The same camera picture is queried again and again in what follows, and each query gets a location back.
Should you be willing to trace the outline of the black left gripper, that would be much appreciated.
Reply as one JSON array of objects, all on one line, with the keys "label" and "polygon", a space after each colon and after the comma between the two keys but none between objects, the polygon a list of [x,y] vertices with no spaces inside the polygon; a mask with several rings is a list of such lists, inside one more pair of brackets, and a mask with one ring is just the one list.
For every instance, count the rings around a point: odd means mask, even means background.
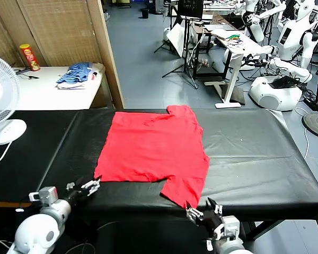
[{"label": "black left gripper", "polygon": [[74,182],[66,185],[66,195],[64,200],[69,203],[71,207],[76,204],[85,196],[90,196],[100,188],[100,178],[90,180],[82,186],[76,186]]}]

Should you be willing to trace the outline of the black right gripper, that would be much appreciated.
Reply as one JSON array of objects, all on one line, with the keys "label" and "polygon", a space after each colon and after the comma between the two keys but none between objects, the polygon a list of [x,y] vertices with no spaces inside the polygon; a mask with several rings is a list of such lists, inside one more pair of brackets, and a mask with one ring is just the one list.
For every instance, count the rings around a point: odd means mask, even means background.
[{"label": "black right gripper", "polygon": [[186,216],[195,225],[203,225],[210,238],[219,240],[224,233],[224,222],[220,215],[223,214],[223,206],[215,200],[207,198],[207,208],[210,210],[199,211],[196,208],[187,208]]}]

